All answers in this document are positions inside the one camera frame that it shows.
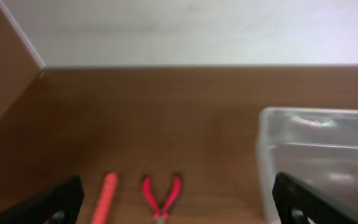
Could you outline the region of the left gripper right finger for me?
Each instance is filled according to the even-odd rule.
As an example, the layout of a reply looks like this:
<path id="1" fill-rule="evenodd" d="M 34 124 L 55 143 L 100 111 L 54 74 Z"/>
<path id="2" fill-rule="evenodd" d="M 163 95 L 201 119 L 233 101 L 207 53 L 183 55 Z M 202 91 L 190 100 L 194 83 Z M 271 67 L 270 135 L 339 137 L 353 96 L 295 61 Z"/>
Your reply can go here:
<path id="1" fill-rule="evenodd" d="M 272 196 L 282 224 L 358 224 L 358 211 L 285 172 L 275 177 Z"/>

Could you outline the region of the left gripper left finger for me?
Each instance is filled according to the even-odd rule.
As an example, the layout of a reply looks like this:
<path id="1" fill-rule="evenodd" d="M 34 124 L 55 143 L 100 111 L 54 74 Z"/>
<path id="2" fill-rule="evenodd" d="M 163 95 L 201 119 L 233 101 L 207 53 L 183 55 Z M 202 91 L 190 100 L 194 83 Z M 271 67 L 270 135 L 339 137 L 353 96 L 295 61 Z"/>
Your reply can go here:
<path id="1" fill-rule="evenodd" d="M 80 176 L 74 175 L 2 211 L 0 224 L 75 224 L 84 197 Z"/>

